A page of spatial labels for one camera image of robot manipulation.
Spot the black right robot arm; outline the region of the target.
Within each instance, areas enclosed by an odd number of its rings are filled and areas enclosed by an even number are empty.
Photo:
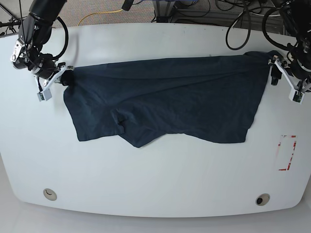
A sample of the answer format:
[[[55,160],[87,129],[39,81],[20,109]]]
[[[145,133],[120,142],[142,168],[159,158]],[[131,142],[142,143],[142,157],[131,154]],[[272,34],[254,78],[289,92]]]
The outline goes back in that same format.
[[[28,69],[44,80],[51,80],[60,74],[61,65],[55,64],[61,58],[69,44],[69,31],[59,16],[65,0],[34,0],[30,6],[29,14],[21,21],[14,52],[10,58],[16,69]],[[48,42],[52,34],[52,26],[59,21],[65,31],[65,43],[56,56],[42,53],[43,45]]]

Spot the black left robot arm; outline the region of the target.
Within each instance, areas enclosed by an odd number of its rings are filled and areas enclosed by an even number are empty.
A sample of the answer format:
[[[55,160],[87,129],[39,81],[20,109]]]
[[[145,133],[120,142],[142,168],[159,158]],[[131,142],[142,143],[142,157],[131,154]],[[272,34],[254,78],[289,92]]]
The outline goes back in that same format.
[[[290,49],[291,73],[303,81],[311,80],[311,2],[309,0],[274,0],[286,31],[297,39]]]

